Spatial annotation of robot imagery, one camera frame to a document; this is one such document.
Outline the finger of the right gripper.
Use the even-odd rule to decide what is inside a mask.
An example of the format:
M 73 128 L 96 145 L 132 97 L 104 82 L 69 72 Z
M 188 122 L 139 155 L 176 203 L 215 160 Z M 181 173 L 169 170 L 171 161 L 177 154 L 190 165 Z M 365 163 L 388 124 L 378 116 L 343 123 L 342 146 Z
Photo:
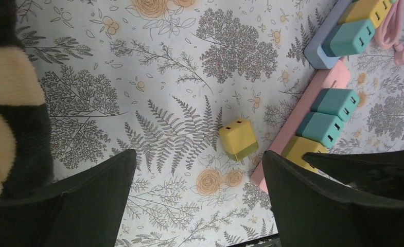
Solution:
M 352 188 L 404 200 L 404 150 L 364 154 L 308 152 L 302 159 Z

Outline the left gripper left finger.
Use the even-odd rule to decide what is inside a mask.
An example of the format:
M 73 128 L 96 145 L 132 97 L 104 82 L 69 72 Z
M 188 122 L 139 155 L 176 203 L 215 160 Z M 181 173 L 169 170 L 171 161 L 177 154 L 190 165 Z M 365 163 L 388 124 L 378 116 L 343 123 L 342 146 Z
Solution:
M 0 246 L 114 246 L 136 170 L 129 149 L 17 199 L 0 200 Z

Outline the yellow plug cube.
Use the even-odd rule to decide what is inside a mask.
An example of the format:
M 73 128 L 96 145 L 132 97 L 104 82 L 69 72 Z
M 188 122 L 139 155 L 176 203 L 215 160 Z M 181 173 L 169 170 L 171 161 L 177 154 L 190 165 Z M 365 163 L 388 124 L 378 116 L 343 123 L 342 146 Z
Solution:
M 319 142 L 301 136 L 293 136 L 289 140 L 285 149 L 282 151 L 281 156 L 292 161 L 298 166 L 301 166 L 304 169 L 317 173 L 316 168 L 310 166 L 309 163 L 302 159 L 302 156 L 308 152 L 327 153 L 327 148 L 325 148 Z
M 351 3 L 338 20 L 338 25 L 369 19 L 378 28 L 387 16 L 392 3 L 389 0 L 359 0 Z
M 241 161 L 259 148 L 248 119 L 238 118 L 220 128 L 219 137 L 227 156 L 234 161 Z

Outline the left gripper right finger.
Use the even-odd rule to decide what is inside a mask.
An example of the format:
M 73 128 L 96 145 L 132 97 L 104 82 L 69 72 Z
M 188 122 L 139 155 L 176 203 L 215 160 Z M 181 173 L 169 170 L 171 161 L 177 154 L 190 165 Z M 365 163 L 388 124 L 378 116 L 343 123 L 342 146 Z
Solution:
M 271 150 L 262 165 L 282 246 L 404 246 L 404 200 L 357 190 Z

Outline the teal plug cube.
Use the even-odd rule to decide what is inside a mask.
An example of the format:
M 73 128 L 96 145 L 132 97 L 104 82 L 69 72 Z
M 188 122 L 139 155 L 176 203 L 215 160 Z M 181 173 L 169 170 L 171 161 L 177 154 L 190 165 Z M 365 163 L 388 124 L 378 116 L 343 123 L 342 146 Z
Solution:
M 335 26 L 322 43 L 322 49 L 329 57 L 358 55 L 364 52 L 375 28 L 369 19 Z
M 359 101 L 360 97 L 351 89 L 321 89 L 310 110 L 338 116 L 343 122 L 348 122 Z
M 308 112 L 296 130 L 296 135 L 331 148 L 338 139 L 344 122 L 335 115 Z

